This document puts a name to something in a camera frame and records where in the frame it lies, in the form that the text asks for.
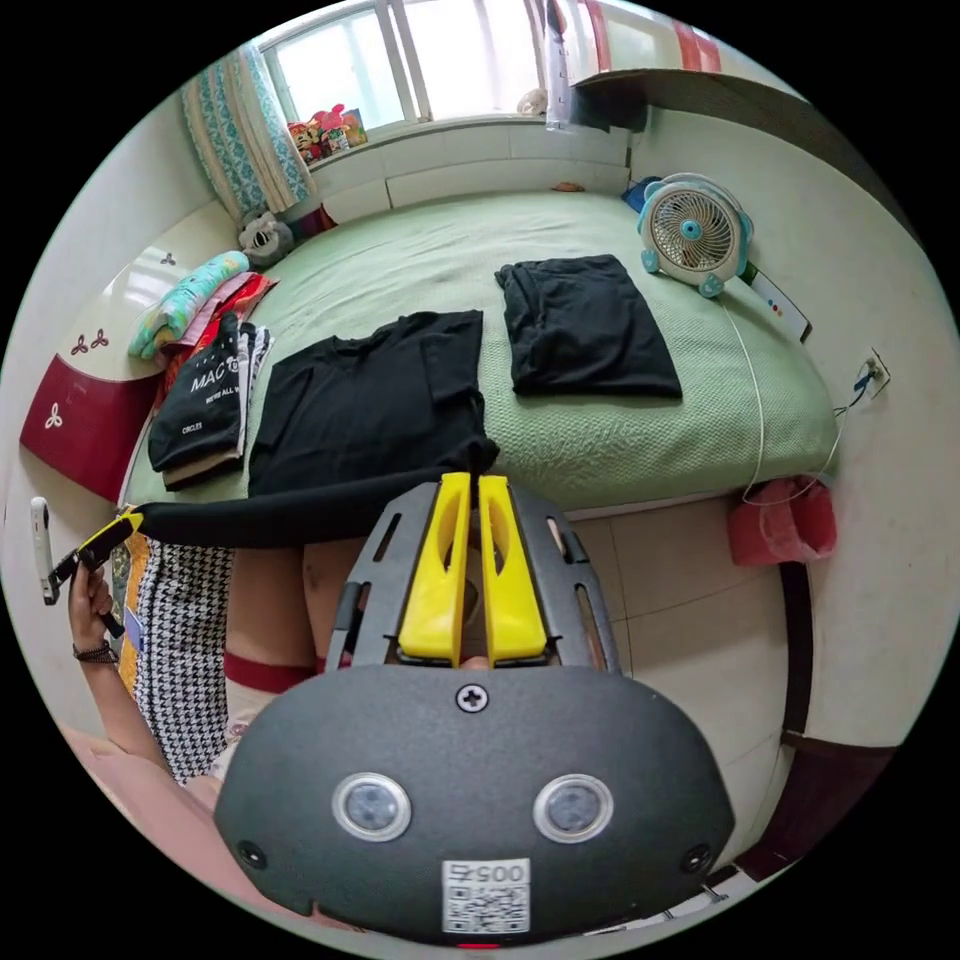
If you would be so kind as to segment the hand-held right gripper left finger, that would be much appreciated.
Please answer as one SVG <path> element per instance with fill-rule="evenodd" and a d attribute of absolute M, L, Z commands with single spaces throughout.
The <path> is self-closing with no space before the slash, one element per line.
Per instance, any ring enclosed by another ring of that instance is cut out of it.
<path fill-rule="evenodd" d="M 398 635 L 399 652 L 407 659 L 451 667 L 460 664 L 470 513 L 470 475 L 443 475 L 433 496 Z"/>

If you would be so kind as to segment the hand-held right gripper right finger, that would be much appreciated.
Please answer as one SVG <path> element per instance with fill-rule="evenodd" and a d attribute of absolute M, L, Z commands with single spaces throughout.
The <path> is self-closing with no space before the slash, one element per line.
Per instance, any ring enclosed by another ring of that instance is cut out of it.
<path fill-rule="evenodd" d="M 538 660 L 547 634 L 506 478 L 478 480 L 478 509 L 487 658 L 493 666 Z"/>

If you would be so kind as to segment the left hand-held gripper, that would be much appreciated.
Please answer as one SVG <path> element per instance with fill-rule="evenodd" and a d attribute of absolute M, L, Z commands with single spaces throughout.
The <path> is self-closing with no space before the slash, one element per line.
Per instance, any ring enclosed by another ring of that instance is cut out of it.
<path fill-rule="evenodd" d="M 142 522 L 141 508 L 124 510 L 56 563 L 52 560 L 51 547 L 46 542 L 46 606 L 57 605 L 61 592 L 70 586 L 78 569 L 86 569 L 91 574 L 99 570 L 113 551 L 139 530 Z M 98 616 L 111 639 L 123 638 L 124 627 L 114 617 L 112 607 Z"/>

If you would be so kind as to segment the person's left hand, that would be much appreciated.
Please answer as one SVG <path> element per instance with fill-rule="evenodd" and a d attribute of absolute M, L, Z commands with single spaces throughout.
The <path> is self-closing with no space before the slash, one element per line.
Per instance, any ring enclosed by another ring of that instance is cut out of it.
<path fill-rule="evenodd" d="M 74 655 L 93 654 L 107 644 L 104 617 L 112 612 L 112 597 L 101 568 L 90 570 L 83 562 L 71 581 L 68 620 Z"/>

